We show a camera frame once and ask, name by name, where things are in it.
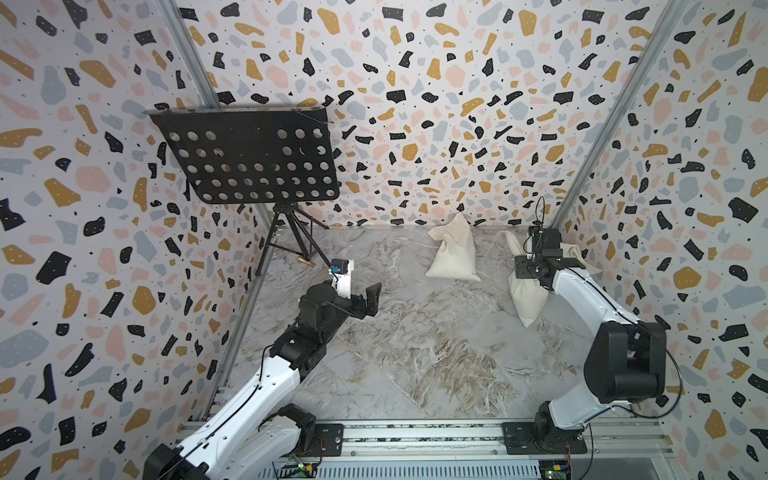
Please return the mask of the cream cloth bag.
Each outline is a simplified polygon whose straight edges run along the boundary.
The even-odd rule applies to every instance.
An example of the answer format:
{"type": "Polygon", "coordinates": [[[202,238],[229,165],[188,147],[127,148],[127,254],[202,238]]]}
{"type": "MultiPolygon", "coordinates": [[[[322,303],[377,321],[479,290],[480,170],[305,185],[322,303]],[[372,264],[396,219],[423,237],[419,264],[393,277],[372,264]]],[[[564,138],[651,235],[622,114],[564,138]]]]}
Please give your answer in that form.
{"type": "Polygon", "coordinates": [[[598,275],[602,272],[601,268],[592,265],[585,260],[581,250],[576,244],[562,243],[561,248],[563,250],[564,258],[572,258],[577,260],[583,266],[583,268],[589,272],[591,276],[598,275]]]}
{"type": "Polygon", "coordinates": [[[508,278],[510,294],[517,316],[524,327],[535,322],[547,301],[548,291],[534,272],[533,258],[512,232],[506,232],[507,245],[513,254],[513,271],[508,278]]]}

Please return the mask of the cream drawstring soil bag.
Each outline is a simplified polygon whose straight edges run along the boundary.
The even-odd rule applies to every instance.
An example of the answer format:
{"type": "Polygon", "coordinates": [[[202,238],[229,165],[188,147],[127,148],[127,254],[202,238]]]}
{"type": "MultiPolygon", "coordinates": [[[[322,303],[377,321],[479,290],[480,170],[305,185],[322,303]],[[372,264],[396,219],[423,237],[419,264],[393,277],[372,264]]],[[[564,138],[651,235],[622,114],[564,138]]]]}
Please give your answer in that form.
{"type": "Polygon", "coordinates": [[[440,242],[440,246],[426,272],[427,277],[480,281],[473,235],[462,213],[456,213],[448,224],[430,229],[428,236],[440,242]]]}

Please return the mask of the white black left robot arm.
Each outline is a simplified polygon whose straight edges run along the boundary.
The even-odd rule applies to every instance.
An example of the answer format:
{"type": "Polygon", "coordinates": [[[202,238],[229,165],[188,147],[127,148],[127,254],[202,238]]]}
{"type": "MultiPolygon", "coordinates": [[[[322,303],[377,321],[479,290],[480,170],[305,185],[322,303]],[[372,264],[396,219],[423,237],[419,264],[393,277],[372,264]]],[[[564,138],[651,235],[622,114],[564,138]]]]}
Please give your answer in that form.
{"type": "Polygon", "coordinates": [[[259,370],[229,402],[177,446],[157,446],[145,461],[145,479],[254,479],[287,457],[313,478],[325,457],[341,452],[343,428],[284,400],[320,363],[349,318],[373,317],[382,286],[363,295],[338,294],[328,281],[300,298],[295,321],[261,355],[259,370]]]}

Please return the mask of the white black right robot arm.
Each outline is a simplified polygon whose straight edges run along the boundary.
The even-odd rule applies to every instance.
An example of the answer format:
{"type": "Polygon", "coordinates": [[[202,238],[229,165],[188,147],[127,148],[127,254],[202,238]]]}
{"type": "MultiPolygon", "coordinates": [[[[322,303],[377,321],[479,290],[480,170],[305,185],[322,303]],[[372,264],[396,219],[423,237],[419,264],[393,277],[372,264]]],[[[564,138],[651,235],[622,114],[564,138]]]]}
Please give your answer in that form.
{"type": "Polygon", "coordinates": [[[587,447],[584,431],[592,420],[614,409],[662,395],[666,371],[677,364],[667,348],[663,326],[645,322],[622,307],[594,281],[574,245],[564,244],[554,228],[535,223],[525,241],[506,236],[514,255],[510,293],[518,317],[529,326],[550,294],[565,300],[593,335],[582,380],[561,397],[543,402],[530,422],[504,425],[511,453],[577,453],[587,447]]]}

